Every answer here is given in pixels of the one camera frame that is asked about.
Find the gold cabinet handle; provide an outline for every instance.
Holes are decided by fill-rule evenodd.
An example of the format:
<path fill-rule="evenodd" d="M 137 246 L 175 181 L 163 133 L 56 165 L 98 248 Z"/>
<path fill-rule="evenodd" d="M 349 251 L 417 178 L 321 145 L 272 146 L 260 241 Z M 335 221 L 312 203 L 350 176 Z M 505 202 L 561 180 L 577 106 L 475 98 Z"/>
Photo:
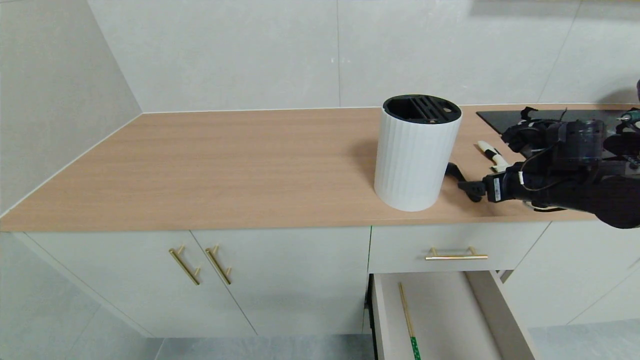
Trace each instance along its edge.
<path fill-rule="evenodd" d="M 473 246 L 468 248 L 471 255 L 438 255 L 436 248 L 431 248 L 432 256 L 427 256 L 425 260 L 485 260 L 489 258 L 487 254 L 476 254 Z"/>
<path fill-rule="evenodd" d="M 180 258 L 180 254 L 182 254 L 183 250 L 184 250 L 184 245 L 181 246 L 178 250 L 174 250 L 173 248 L 170 248 L 169 254 L 173 256 L 174 260 L 178 263 L 178 265 L 180 265 L 180 267 L 184 270 L 184 272 L 187 273 L 187 276 L 191 279 L 191 281 L 193 281 L 193 283 L 196 284 L 196 286 L 198 286 L 200 285 L 200 281 L 198 281 L 196 276 L 198 276 L 198 274 L 200 273 L 200 267 L 197 267 L 196 271 L 192 274 L 189 268 L 187 267 L 187 265 L 185 265 L 182 259 Z"/>
<path fill-rule="evenodd" d="M 227 285 L 231 285 L 231 279 L 229 279 L 229 274 L 231 274 L 231 268 L 228 267 L 226 270 L 222 270 L 222 266 L 220 266 L 220 263 L 218 262 L 218 260 L 216 260 L 216 253 L 218 252 L 218 246 L 217 245 L 214 246 L 213 249 L 210 247 L 207 247 L 204 250 L 204 252 L 207 253 L 207 255 L 209 256 L 209 259 L 211 259 L 211 262 L 216 267 L 217 271 L 220 273 L 220 275 L 225 280 Z"/>

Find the white label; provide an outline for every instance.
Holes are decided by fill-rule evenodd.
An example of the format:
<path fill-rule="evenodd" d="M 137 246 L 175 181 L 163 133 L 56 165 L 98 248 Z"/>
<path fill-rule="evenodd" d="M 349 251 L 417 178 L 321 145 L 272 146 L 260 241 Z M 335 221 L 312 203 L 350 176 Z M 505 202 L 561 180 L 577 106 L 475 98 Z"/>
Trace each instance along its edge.
<path fill-rule="evenodd" d="M 493 194 L 495 195 L 496 201 L 500 201 L 502 199 L 502 193 L 500 192 L 500 179 L 497 177 L 493 179 Z"/>

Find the cabinet door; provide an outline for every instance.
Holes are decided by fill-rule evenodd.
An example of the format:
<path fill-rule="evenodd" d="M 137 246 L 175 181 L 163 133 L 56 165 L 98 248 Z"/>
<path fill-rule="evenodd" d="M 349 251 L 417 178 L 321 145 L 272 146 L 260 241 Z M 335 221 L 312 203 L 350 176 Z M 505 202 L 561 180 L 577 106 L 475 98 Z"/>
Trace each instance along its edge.
<path fill-rule="evenodd" d="M 255 335 L 189 231 L 28 236 L 154 336 Z M 198 286 L 169 253 L 182 245 L 186 268 L 201 268 Z"/>
<path fill-rule="evenodd" d="M 631 274 L 640 229 L 553 222 L 505 282 L 528 327 L 566 325 Z"/>
<path fill-rule="evenodd" d="M 258 335 L 362 331 L 369 227 L 193 231 Z"/>
<path fill-rule="evenodd" d="M 571 324 L 640 318 L 640 270 L 636 270 Z"/>

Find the knife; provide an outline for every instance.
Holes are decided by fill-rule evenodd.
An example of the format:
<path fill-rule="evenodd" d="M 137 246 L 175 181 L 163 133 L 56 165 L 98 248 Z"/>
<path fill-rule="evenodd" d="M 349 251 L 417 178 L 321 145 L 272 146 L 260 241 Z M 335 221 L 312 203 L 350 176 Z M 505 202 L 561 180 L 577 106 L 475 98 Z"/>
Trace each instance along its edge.
<path fill-rule="evenodd" d="M 487 142 L 478 141 L 478 147 L 482 150 L 483 154 L 491 161 L 495 163 L 491 169 L 494 172 L 503 172 L 511 165 L 500 155 L 500 152 Z"/>

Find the kitchen counter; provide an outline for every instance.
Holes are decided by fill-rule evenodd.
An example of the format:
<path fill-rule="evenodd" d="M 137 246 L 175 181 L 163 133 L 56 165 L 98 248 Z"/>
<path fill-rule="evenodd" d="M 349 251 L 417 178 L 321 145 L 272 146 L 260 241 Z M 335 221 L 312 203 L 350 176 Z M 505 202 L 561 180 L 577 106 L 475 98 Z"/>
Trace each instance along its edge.
<path fill-rule="evenodd" d="M 547 104 L 539 109 L 625 109 Z M 451 161 L 468 180 L 489 173 L 475 147 L 511 152 L 476 111 L 462 106 Z M 379 108 L 144 114 L 13 208 L 2 231 L 150 231 L 258 227 L 404 225 L 592 219 L 535 213 L 519 201 L 469 201 L 445 179 L 431 208 L 408 213 L 373 190 Z"/>

